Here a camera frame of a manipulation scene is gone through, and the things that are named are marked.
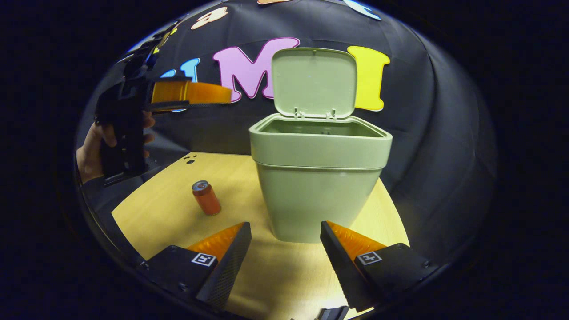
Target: can top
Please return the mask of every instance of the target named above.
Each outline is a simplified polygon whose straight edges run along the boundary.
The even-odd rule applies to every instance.
[[[193,191],[202,191],[209,186],[209,182],[205,180],[200,180],[193,184],[192,190]]]

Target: screw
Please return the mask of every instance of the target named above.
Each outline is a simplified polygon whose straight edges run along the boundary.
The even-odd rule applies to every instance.
[[[183,292],[186,292],[188,291],[188,286],[180,282],[178,284],[178,289],[182,290]]]

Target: green trash can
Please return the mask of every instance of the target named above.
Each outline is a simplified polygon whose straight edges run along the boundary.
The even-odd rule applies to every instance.
[[[387,164],[391,134],[351,116],[356,61],[344,51],[291,48],[272,61],[279,113],[249,129],[275,237],[320,242],[320,223],[349,227]]]

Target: black fabric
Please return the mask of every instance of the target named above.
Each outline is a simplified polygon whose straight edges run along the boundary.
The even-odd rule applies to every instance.
[[[198,17],[221,6],[228,7],[227,16],[190,30]],[[362,46],[383,52],[390,58],[381,88],[385,108],[356,109],[353,115],[393,135],[381,179],[411,247],[443,264],[473,238],[488,207],[497,163],[492,124],[484,99],[453,58],[404,23],[375,13],[381,21],[340,1],[316,0],[267,6],[235,0],[194,10],[178,27],[177,38],[160,49],[148,76],[159,77],[171,69],[180,72],[184,62],[200,58],[198,81],[219,84],[218,62],[212,59],[217,51],[239,46],[255,61],[268,40],[280,37],[298,38],[299,47],[346,51]],[[121,63],[111,67],[93,94],[80,124],[79,141],[92,123],[96,98],[121,81],[122,69]],[[149,162],[164,168],[190,150],[250,154],[248,128],[276,112],[272,99],[261,93],[265,85],[266,77],[253,99],[237,86],[242,92],[238,102],[155,116],[152,132],[159,138],[147,146]],[[103,191],[90,198],[97,208],[107,206],[107,213],[101,214],[108,215],[138,186],[123,182],[116,192]]]

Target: finger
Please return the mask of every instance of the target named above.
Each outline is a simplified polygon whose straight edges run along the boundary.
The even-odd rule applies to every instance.
[[[106,144],[109,145],[110,147],[114,147],[117,145],[117,137],[114,136],[113,125],[103,126],[103,139],[105,140]]]
[[[153,134],[145,134],[144,135],[144,143],[150,143],[154,141],[154,135]]]
[[[145,118],[142,127],[143,127],[143,128],[150,128],[150,127],[152,127],[155,123],[156,123],[156,120],[154,120],[154,118],[152,118],[152,117]]]

